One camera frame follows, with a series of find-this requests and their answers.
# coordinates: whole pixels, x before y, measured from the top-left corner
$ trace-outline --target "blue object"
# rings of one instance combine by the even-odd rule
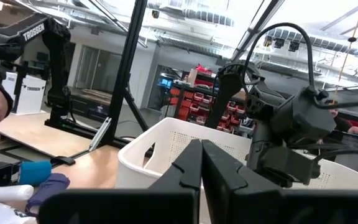
[[[18,184],[40,185],[45,182],[52,173],[52,165],[49,161],[23,162],[19,168]]]

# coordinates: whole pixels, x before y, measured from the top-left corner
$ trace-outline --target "white box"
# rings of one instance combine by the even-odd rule
[[[7,72],[6,79],[2,81],[3,87],[14,100],[11,112],[17,115],[41,113],[46,81],[26,75],[22,82],[19,101],[16,103],[17,96],[14,94],[16,80],[17,73]]]

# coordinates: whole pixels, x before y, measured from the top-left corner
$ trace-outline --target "white laundry basket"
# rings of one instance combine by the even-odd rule
[[[165,118],[122,148],[116,188],[148,188],[170,166],[193,139],[208,139],[239,161],[244,161],[251,140],[174,118]],[[154,153],[143,167],[144,155],[154,145]],[[358,189],[358,172],[331,161],[320,161],[321,175],[309,186],[294,188]],[[200,223],[211,223],[204,191],[200,195]]]

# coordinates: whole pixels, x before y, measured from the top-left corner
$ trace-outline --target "black metal frame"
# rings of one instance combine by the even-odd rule
[[[118,119],[124,99],[127,100],[128,105],[131,111],[133,112],[133,114],[135,115],[136,120],[138,120],[141,128],[144,131],[148,129],[142,115],[140,114],[139,110],[137,109],[134,103],[134,99],[132,95],[129,92],[130,71],[135,55],[137,40],[139,38],[140,28],[142,27],[146,5],[147,5],[146,0],[135,1],[134,10],[132,12],[132,17],[131,17],[131,24],[129,25],[129,30],[124,45],[124,50],[122,52],[121,62],[117,73],[116,84],[114,86],[114,90],[112,93],[109,110],[108,110],[108,117],[112,118],[112,120],[111,120],[110,127],[108,128],[106,134],[103,136],[101,140],[101,146],[108,144],[110,146],[121,149],[130,142],[126,139],[115,137]],[[45,125],[72,134],[76,134],[88,139],[92,139],[97,132],[94,129],[80,126],[69,120],[60,120],[60,122],[58,123],[56,123],[55,121],[50,122],[50,120],[46,120]],[[83,154],[86,154],[87,152],[88,150],[79,152],[75,155],[70,156],[70,158],[75,159],[77,157],[82,156]]]

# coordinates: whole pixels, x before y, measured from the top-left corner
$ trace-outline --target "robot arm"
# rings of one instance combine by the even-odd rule
[[[65,45],[70,41],[70,31],[54,18],[40,13],[11,26],[0,28],[0,60],[14,61],[24,53],[24,47],[36,37],[42,40],[50,53],[52,87],[48,101],[52,104],[52,116],[65,116],[69,110],[70,91],[64,77]]]

